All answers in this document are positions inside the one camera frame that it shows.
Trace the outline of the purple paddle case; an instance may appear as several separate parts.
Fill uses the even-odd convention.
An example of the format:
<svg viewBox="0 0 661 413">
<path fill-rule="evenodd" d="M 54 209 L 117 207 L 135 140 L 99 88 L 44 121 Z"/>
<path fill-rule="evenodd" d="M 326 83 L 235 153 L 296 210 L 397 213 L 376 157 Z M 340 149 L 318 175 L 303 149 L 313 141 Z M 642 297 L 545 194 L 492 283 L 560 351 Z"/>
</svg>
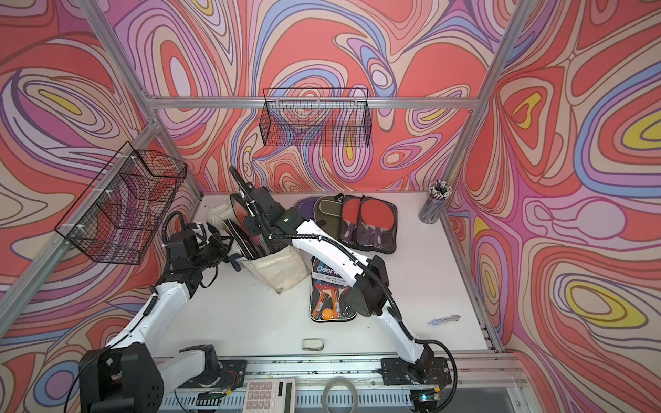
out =
<svg viewBox="0 0 661 413">
<path fill-rule="evenodd" d="M 300 213 L 300 215 L 306 220 L 314 220 L 315 218 L 315 206 L 317 201 L 320 199 L 320 196 L 310 196 L 299 201 L 296 201 L 294 207 Z"/>
</svg>

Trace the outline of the beige canvas tote bag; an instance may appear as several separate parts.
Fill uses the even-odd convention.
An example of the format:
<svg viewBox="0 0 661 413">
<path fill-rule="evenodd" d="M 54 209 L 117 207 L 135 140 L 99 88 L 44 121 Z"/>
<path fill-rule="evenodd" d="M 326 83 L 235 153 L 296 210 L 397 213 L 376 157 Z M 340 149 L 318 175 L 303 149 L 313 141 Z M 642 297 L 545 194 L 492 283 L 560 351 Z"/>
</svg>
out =
<svg viewBox="0 0 661 413">
<path fill-rule="evenodd" d="M 206 222 L 215 227 L 222 235 L 228 235 L 224 221 L 230 220 L 237 224 L 230 201 L 224 201 L 206 212 Z M 285 293 L 299 285 L 310 275 L 302 257 L 293 246 L 287 246 L 275 254 L 255 260 L 245 258 L 238 242 L 230 249 L 230 263 L 237 263 L 239 270 L 247 269 L 254 277 L 277 294 Z"/>
</svg>

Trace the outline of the olive green paddle case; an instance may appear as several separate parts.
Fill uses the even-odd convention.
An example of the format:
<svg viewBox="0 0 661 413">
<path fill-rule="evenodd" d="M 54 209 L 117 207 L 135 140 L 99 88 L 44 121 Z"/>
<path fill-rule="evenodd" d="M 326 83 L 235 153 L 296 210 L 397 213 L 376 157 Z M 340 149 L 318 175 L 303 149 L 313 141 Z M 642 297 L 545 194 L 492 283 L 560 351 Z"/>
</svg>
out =
<svg viewBox="0 0 661 413">
<path fill-rule="evenodd" d="M 314 204 L 313 219 L 330 237 L 339 239 L 342 227 L 342 196 L 321 196 Z"/>
</svg>

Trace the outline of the clear red paddle case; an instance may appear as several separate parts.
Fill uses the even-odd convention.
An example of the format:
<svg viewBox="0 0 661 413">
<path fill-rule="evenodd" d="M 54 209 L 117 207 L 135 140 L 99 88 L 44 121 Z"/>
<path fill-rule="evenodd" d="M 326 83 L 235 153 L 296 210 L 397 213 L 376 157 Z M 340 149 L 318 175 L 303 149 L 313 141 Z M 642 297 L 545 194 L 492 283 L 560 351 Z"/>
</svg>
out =
<svg viewBox="0 0 661 413">
<path fill-rule="evenodd" d="M 388 201 L 363 197 L 356 229 L 356 248 L 392 255 L 397 249 L 398 210 Z"/>
<path fill-rule="evenodd" d="M 342 226 L 340 229 L 340 241 L 347 246 L 356 245 L 356 231 L 360 216 L 361 198 L 356 196 L 345 196 L 342 207 Z"/>
</svg>

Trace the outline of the clear case with orange balls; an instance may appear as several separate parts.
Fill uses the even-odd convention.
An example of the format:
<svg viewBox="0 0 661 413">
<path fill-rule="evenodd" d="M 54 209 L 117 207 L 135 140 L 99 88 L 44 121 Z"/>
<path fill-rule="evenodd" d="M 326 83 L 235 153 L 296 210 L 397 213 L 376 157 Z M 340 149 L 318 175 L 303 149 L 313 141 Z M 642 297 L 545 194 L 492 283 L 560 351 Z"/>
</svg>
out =
<svg viewBox="0 0 661 413">
<path fill-rule="evenodd" d="M 349 304 L 350 287 L 331 267 L 311 259 L 310 318 L 315 323 L 345 323 L 357 313 Z"/>
</svg>

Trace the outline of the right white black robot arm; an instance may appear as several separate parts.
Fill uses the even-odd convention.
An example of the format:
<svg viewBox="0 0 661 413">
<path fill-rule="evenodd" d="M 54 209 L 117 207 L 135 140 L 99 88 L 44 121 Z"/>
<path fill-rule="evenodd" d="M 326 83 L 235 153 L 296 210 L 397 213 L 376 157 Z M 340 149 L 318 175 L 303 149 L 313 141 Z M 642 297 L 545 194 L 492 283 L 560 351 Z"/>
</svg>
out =
<svg viewBox="0 0 661 413">
<path fill-rule="evenodd" d="M 265 241 L 268 251 L 286 244 L 318 258 L 334 270 L 350 287 L 349 304 L 365 318 L 374 317 L 394 344 L 399 358 L 411 369 L 411 377 L 422 384 L 438 370 L 433 367 L 432 346 L 443 350 L 451 366 L 450 384 L 458 384 L 458 368 L 447 346 L 437 340 L 416 337 L 406 326 L 392 297 L 387 282 L 387 269 L 379 256 L 363 256 L 345 248 L 324 232 L 316 222 L 304 219 L 295 208 L 284 208 L 264 187 L 239 183 L 239 193 L 245 203 L 256 233 Z"/>
</svg>

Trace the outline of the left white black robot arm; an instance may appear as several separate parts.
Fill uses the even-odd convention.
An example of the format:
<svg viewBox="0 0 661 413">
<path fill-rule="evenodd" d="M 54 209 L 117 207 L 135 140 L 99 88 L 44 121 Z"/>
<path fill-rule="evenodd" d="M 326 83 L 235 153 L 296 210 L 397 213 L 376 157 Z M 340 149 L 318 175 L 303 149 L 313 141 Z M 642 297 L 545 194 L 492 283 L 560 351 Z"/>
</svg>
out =
<svg viewBox="0 0 661 413">
<path fill-rule="evenodd" d="M 83 412 L 156 412 L 170 392 L 189 381 L 216 385 L 222 367 L 211 344 L 179 351 L 161 364 L 151 354 L 179 311 L 202 287 L 203 273 L 227 257 L 232 239 L 218 233 L 207 241 L 191 229 L 165 237 L 166 265 L 153 293 L 127 327 L 103 349 L 79 363 Z"/>
</svg>

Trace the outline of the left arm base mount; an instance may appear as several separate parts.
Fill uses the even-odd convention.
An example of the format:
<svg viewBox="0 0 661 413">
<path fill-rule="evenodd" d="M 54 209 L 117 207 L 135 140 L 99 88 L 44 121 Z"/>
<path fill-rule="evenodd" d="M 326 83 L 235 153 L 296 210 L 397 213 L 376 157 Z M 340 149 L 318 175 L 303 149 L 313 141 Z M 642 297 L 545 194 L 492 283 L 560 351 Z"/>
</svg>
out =
<svg viewBox="0 0 661 413">
<path fill-rule="evenodd" d="M 217 371 L 192 378 L 180 385 L 179 389 L 212 388 L 234 391 L 244 385 L 247 364 L 243 359 L 221 360 Z"/>
</svg>

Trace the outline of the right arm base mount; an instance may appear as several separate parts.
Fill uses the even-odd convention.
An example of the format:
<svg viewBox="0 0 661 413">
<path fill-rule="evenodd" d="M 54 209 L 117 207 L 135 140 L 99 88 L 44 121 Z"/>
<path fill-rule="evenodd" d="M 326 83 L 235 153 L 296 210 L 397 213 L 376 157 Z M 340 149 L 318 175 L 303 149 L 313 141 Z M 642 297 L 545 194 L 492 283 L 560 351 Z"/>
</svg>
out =
<svg viewBox="0 0 661 413">
<path fill-rule="evenodd" d="M 399 358 L 382 358 L 377 372 L 385 385 L 435 385 L 444 388 L 453 383 L 452 370 L 445 357 L 435 357 L 426 368 L 418 368 Z"/>
</svg>

